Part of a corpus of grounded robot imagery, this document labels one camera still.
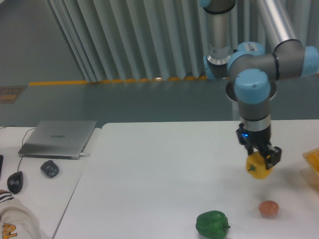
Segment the person's cream sleeved forearm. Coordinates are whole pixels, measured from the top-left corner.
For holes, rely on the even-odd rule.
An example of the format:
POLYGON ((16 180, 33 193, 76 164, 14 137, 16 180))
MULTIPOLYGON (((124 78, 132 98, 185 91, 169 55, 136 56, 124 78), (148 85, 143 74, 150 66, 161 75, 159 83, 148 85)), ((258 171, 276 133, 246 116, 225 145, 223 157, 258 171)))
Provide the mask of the person's cream sleeved forearm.
POLYGON ((0 191, 0 237, 2 239, 40 239, 38 219, 6 190, 0 191))

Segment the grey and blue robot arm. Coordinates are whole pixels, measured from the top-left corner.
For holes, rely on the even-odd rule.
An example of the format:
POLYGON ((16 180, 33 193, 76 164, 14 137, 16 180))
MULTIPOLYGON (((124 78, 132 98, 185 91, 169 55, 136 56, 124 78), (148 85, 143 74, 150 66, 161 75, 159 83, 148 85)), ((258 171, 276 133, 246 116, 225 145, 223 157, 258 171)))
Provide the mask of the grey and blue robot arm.
POLYGON ((313 75, 319 70, 319 52, 303 46, 297 39, 291 20, 282 3, 257 0, 255 5, 269 38, 272 52, 256 42, 243 42, 230 47, 229 13, 233 0, 202 0, 208 14, 209 48, 203 61, 209 79, 228 76, 227 95, 237 102, 240 124, 236 131, 239 143, 248 155, 258 152, 262 165, 270 170, 281 160, 282 151, 271 138, 271 82, 313 75))

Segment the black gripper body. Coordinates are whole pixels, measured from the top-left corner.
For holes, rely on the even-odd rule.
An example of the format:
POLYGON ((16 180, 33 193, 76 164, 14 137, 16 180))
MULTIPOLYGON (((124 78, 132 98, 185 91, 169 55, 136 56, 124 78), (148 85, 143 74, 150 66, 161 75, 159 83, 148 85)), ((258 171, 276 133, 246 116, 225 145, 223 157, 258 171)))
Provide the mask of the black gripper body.
POLYGON ((239 124, 239 128, 236 130, 236 134, 239 143, 245 147, 245 144, 254 144, 255 149, 258 151, 266 145, 271 145, 271 126, 261 130, 261 131, 249 131, 244 128, 244 123, 239 124))

